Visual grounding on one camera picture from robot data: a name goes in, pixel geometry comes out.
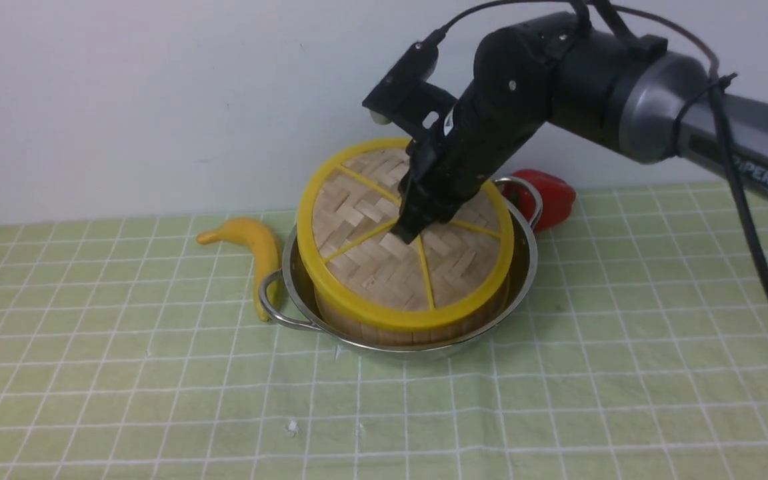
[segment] stainless steel pot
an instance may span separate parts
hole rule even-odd
[[[286,246],[283,248],[283,258],[281,258],[281,265],[283,267],[269,274],[260,283],[258,295],[265,312],[280,325],[293,330],[324,332],[340,341],[348,349],[358,353],[375,353],[383,358],[396,359],[397,361],[432,361],[433,359],[453,355],[473,341],[478,340],[482,334],[493,330],[500,322],[508,318],[509,314],[527,296],[527,292],[533,284],[537,269],[537,244],[533,228],[541,218],[543,210],[542,200],[537,189],[530,185],[530,183],[525,182],[525,180],[518,179],[517,177],[503,177],[502,179],[494,180],[494,185],[497,186],[506,185],[506,183],[514,183],[526,188],[535,199],[536,209],[533,218],[527,222],[514,205],[508,204],[509,214],[515,227],[515,250],[509,270],[509,296],[504,303],[503,312],[482,328],[452,340],[440,341],[440,343],[404,347],[375,345],[344,334],[322,320],[316,304],[312,280],[307,275],[307,270],[305,270],[298,252],[295,228],[292,228],[289,238],[287,238]],[[265,294],[266,289],[272,283],[280,280],[281,277],[285,283],[289,298],[292,299],[292,303],[298,307],[298,310],[301,311],[306,320],[291,319],[280,313],[269,302],[268,295]]]

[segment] bamboo steamer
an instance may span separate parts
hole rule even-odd
[[[298,248],[323,320],[379,345],[451,340],[494,319],[508,294],[514,230],[505,200],[483,185],[446,225],[405,245],[399,216],[408,139],[361,143],[312,177],[298,212]]]

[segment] white wall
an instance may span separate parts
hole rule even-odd
[[[360,101],[411,41],[475,3],[0,0],[0,223],[295,207],[333,152],[399,133]],[[768,101],[768,2],[623,4],[700,34],[723,72],[741,74],[731,92]],[[483,35],[562,8],[473,16],[432,80],[460,93]],[[552,127],[504,169],[524,166],[576,186],[710,179],[680,160],[638,167]]]

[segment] robotic arm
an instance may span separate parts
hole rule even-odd
[[[450,221],[545,123],[639,163],[680,156],[725,175],[704,66],[665,39],[632,36],[609,2],[595,6],[612,33],[575,8],[486,36],[457,99],[426,82],[444,31],[408,48],[363,101],[377,122],[412,138],[394,235],[411,243]],[[439,118],[426,128],[430,112]],[[768,104],[726,95],[725,112],[743,182],[768,197]]]

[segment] yellow steamer lid rim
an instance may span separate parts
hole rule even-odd
[[[420,237],[417,237],[414,245],[420,258],[421,267],[423,268],[426,292],[429,297],[429,310],[405,311],[384,307],[360,297],[356,293],[350,291],[350,289],[343,283],[339,282],[339,280],[333,276],[331,271],[328,270],[327,262],[333,258],[333,256],[343,253],[345,250],[371,238],[375,234],[381,233],[387,228],[392,227],[395,219],[378,225],[378,227],[363,236],[359,241],[352,242],[351,245],[345,245],[343,248],[339,249],[337,253],[323,258],[316,246],[312,230],[313,210],[319,192],[330,174],[335,170],[339,170],[339,172],[347,173],[354,177],[354,179],[365,183],[366,186],[376,189],[376,191],[381,193],[384,198],[394,201],[394,203],[398,205],[399,200],[392,194],[384,191],[384,189],[381,189],[365,177],[360,177],[357,174],[354,174],[354,172],[345,168],[343,164],[356,156],[376,149],[404,150],[408,146],[409,141],[410,139],[403,139],[402,137],[394,137],[394,139],[375,139],[341,150],[324,163],[314,176],[312,176],[310,183],[308,183],[307,188],[301,196],[301,207],[298,212],[298,250],[302,262],[304,263],[304,267],[307,268],[307,273],[310,275],[318,294],[322,295],[323,300],[328,301],[330,306],[337,308],[341,313],[347,314],[357,322],[396,331],[420,331],[443,327],[457,322],[467,314],[478,310],[487,303],[500,288],[502,288],[506,276],[508,276],[509,273],[515,244],[514,227],[512,226],[511,217],[509,216],[509,210],[508,207],[506,207],[505,200],[493,183],[485,182],[484,185],[482,185],[482,191],[487,194],[491,204],[493,204],[493,209],[499,219],[500,231],[486,231],[485,229],[478,227],[478,225],[454,222],[458,227],[482,231],[499,238],[500,250],[496,263],[488,274],[485,282],[482,283],[478,289],[461,300],[456,301],[456,303],[439,308],[433,306],[433,301],[431,300],[432,297],[430,295],[432,286],[429,278],[429,267],[426,264],[423,241]]]

